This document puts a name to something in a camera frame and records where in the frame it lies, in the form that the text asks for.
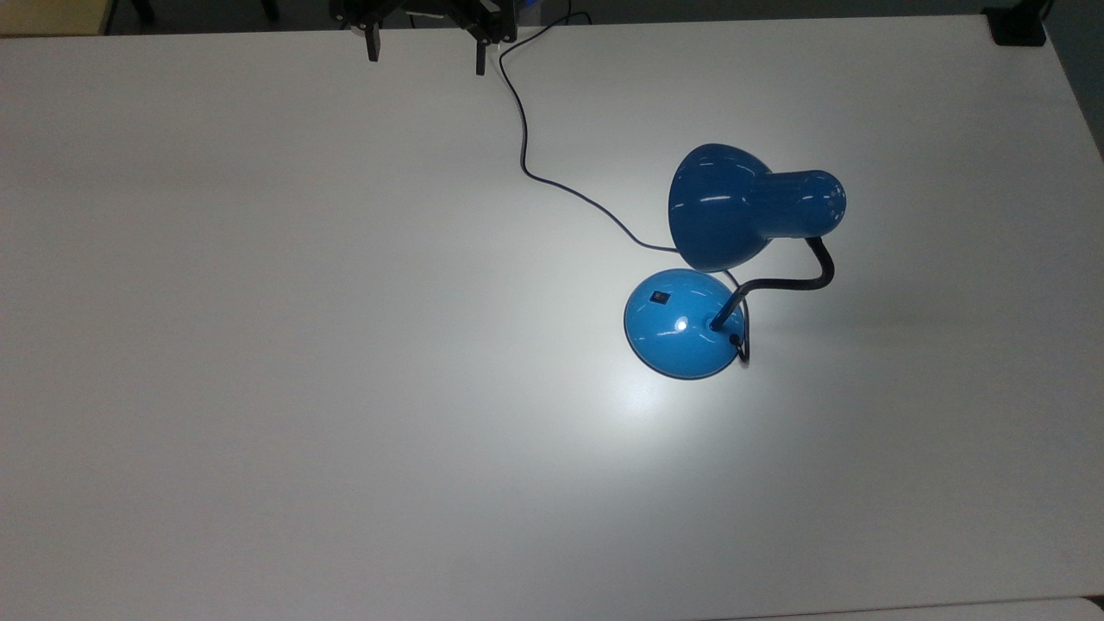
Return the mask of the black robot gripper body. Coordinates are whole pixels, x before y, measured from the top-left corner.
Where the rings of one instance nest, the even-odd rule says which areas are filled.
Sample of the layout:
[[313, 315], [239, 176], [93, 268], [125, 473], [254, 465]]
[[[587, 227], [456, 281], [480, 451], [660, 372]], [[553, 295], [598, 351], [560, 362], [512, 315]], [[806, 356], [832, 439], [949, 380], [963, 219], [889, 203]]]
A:
[[446, 17], [484, 44], [513, 42], [518, 35], [517, 1], [331, 1], [330, 17], [368, 41], [379, 42], [383, 20], [403, 11], [418, 15]]

